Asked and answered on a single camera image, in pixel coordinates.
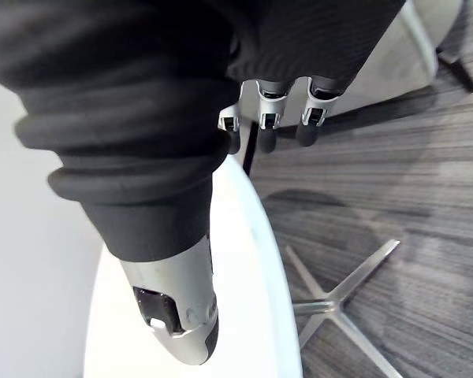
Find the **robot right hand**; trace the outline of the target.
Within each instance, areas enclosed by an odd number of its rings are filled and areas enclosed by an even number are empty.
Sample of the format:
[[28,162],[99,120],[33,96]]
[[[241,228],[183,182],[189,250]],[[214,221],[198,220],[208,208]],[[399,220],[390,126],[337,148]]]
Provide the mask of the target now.
[[400,1],[0,1],[0,85],[15,131],[61,167],[122,263],[146,324],[187,365],[218,341],[210,251],[213,172],[236,147],[220,125],[241,85],[266,100],[309,76],[341,95]]

